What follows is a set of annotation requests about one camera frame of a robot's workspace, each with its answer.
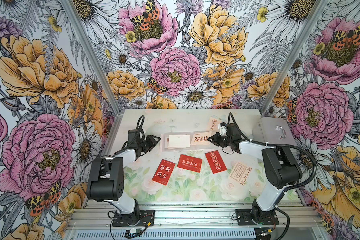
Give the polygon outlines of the cream card with red characters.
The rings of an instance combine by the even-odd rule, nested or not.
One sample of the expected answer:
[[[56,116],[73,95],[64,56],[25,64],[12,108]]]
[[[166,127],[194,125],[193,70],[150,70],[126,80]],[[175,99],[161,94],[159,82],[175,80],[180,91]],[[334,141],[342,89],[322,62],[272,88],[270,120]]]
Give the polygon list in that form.
[[[191,139],[191,146],[208,146],[210,142],[208,138],[212,136],[212,132],[194,133]]]

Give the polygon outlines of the pink photo album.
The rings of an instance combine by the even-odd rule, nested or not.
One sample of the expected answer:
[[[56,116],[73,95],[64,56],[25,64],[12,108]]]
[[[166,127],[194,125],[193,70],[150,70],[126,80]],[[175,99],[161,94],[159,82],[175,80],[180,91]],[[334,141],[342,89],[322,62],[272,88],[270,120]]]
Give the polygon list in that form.
[[[187,152],[217,150],[218,147],[210,143],[208,146],[191,146],[194,133],[201,132],[176,132],[161,134],[160,152]]]

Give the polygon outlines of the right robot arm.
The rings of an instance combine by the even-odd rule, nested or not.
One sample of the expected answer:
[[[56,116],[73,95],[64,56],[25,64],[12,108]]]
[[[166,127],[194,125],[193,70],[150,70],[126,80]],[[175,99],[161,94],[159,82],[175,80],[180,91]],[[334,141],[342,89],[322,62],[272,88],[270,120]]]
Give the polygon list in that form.
[[[302,170],[292,152],[297,151],[298,147],[255,141],[245,136],[236,123],[222,123],[219,129],[218,133],[208,137],[210,143],[223,149],[229,147],[233,152],[263,161],[266,185],[254,200],[251,211],[241,219],[250,219],[258,225],[264,224],[276,214],[276,208],[285,192],[302,177]]]

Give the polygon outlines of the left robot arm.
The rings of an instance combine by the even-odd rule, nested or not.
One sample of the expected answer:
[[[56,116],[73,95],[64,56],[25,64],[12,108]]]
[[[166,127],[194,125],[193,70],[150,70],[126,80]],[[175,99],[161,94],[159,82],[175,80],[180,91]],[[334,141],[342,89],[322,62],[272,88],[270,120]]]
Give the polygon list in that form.
[[[89,200],[107,203],[116,208],[114,223],[135,226],[141,221],[138,201],[124,192],[124,168],[152,151],[161,141],[143,130],[129,130],[128,140],[112,157],[93,160],[86,195]]]

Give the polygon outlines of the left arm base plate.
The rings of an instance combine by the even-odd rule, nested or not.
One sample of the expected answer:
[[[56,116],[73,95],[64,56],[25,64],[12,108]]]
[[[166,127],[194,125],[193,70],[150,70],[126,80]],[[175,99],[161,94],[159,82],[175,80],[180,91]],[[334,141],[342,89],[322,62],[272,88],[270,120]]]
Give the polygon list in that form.
[[[112,217],[112,227],[151,227],[155,221],[155,210],[134,211],[131,214],[118,214]]]

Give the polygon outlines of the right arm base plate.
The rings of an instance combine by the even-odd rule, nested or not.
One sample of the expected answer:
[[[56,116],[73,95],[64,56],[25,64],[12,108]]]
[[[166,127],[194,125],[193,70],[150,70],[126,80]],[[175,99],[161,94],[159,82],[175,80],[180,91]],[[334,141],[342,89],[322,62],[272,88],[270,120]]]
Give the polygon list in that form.
[[[279,225],[275,210],[264,212],[258,209],[237,209],[232,220],[237,221],[239,226]]]

